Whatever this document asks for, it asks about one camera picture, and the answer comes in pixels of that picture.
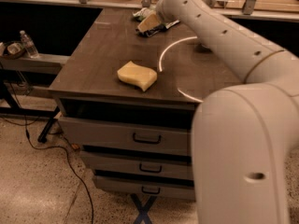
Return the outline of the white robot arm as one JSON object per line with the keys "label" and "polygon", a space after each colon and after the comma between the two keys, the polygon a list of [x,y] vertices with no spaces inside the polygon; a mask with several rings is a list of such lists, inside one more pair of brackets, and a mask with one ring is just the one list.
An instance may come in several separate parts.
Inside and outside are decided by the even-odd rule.
{"label": "white robot arm", "polygon": [[285,160],[299,145],[299,59],[213,11],[208,0],[159,0],[240,79],[208,95],[192,121],[199,224],[290,224]]}

